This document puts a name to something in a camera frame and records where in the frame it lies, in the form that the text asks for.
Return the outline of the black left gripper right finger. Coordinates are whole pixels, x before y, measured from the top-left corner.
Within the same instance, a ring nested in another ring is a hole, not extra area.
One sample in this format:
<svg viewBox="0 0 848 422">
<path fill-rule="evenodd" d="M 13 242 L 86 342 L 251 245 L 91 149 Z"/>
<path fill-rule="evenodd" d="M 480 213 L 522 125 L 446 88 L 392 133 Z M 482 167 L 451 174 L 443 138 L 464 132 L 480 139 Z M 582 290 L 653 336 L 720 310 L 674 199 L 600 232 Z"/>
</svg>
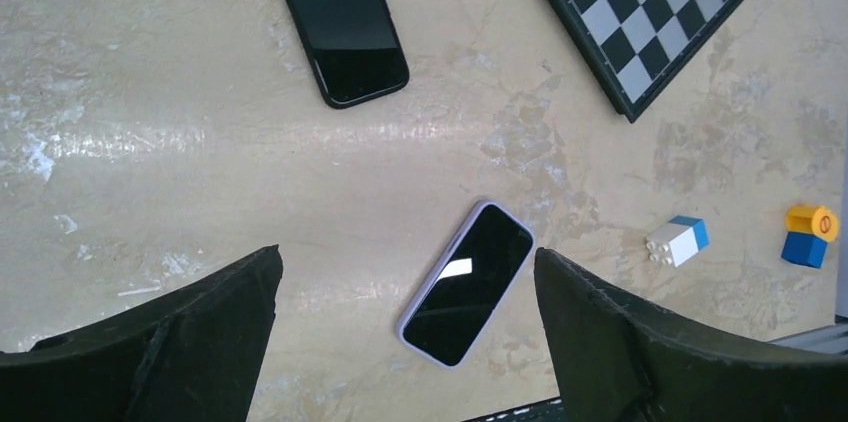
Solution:
<svg viewBox="0 0 848 422">
<path fill-rule="evenodd" d="M 534 258 L 569 421 L 843 421 L 847 360 L 725 332 L 612 285 L 561 254 Z"/>
</svg>

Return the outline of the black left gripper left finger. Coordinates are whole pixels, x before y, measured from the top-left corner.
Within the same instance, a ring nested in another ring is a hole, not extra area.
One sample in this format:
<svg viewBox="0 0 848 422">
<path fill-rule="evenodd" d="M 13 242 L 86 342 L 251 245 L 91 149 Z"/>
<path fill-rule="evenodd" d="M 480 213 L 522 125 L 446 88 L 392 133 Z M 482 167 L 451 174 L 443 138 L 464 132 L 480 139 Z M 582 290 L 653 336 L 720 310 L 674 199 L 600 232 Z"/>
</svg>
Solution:
<svg viewBox="0 0 848 422">
<path fill-rule="evenodd" d="M 283 274 L 261 248 L 178 290 L 1 357 L 5 421 L 243 421 Z"/>
</svg>

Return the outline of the black phone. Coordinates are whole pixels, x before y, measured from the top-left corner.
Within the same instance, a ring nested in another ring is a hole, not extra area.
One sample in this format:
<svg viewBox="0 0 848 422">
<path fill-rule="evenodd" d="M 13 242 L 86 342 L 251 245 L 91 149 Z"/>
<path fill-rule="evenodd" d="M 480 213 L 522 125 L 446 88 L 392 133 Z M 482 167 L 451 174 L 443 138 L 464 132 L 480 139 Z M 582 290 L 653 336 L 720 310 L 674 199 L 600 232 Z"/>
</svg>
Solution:
<svg viewBox="0 0 848 422">
<path fill-rule="evenodd" d="M 407 85 L 410 72 L 386 0 L 286 4 L 329 107 L 353 107 Z"/>
</svg>

